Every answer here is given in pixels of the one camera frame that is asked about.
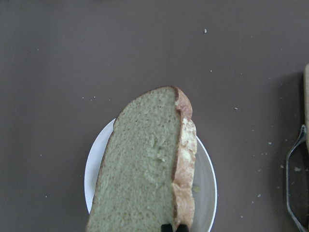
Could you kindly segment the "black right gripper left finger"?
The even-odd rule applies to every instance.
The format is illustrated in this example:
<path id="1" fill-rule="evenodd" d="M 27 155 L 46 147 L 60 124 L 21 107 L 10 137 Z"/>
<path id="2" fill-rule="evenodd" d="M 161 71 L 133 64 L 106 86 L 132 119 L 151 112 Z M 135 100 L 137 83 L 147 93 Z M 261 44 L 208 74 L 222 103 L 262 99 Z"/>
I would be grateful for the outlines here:
<path id="1" fill-rule="evenodd" d="M 162 224 L 161 232 L 173 232 L 173 228 L 171 224 Z"/>

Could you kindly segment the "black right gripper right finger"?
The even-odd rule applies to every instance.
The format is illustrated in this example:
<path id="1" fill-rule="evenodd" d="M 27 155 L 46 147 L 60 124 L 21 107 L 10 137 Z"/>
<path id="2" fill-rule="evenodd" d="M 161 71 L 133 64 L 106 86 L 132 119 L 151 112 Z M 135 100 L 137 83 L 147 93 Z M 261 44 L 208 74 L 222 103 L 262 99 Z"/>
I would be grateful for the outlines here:
<path id="1" fill-rule="evenodd" d="M 189 232 L 189 228 L 185 224 L 180 224 L 177 228 L 177 232 Z"/>

